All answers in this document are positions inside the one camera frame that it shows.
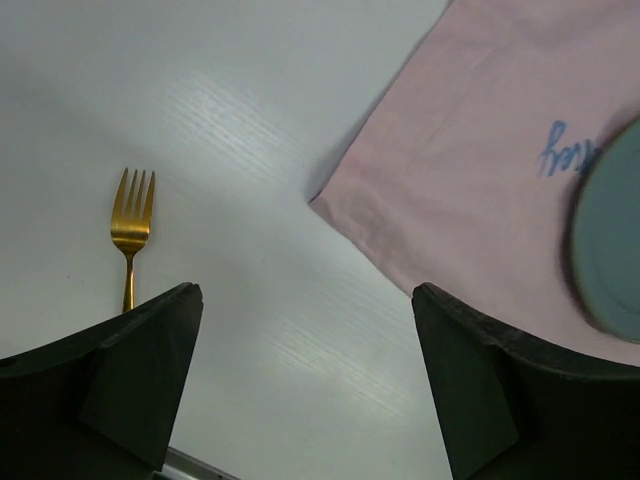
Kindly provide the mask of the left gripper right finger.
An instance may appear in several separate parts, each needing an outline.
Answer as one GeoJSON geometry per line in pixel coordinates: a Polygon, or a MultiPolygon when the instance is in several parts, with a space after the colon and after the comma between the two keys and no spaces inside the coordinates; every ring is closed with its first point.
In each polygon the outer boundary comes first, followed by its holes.
{"type": "Polygon", "coordinates": [[[638,368],[542,340],[432,284],[412,307],[453,478],[638,478],[638,368]]]}

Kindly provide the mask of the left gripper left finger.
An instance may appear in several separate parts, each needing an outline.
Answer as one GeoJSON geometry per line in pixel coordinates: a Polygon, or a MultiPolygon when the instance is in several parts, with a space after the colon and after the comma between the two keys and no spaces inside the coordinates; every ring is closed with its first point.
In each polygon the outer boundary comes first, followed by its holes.
{"type": "Polygon", "coordinates": [[[202,313],[200,287],[182,283],[2,359],[2,478],[157,478],[202,313]]]}

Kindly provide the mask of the gold fork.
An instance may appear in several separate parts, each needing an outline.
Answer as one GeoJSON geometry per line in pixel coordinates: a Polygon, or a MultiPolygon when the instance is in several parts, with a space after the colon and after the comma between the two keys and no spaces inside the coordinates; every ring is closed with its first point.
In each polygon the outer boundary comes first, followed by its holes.
{"type": "Polygon", "coordinates": [[[148,242],[153,215],[155,172],[151,172],[149,179],[146,179],[145,170],[141,176],[138,173],[135,170],[128,179],[129,170],[124,170],[114,198],[110,224],[111,240],[126,261],[123,313],[134,308],[134,258],[148,242]]]}

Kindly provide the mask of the teal round plate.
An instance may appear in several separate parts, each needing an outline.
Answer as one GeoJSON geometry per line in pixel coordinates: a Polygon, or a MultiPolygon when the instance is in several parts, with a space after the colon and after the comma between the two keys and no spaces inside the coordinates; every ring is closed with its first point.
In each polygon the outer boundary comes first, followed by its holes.
{"type": "Polygon", "coordinates": [[[570,223],[581,304],[599,328],[639,341],[639,120],[589,167],[570,223]]]}

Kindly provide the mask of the pink cloth placemat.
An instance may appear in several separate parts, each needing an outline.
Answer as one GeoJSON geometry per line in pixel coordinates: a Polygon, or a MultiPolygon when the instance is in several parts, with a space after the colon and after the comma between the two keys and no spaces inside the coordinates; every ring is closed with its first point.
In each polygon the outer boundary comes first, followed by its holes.
{"type": "Polygon", "coordinates": [[[311,206],[404,292],[637,365],[583,313],[561,246],[587,166],[638,112],[637,2],[454,1],[311,206]]]}

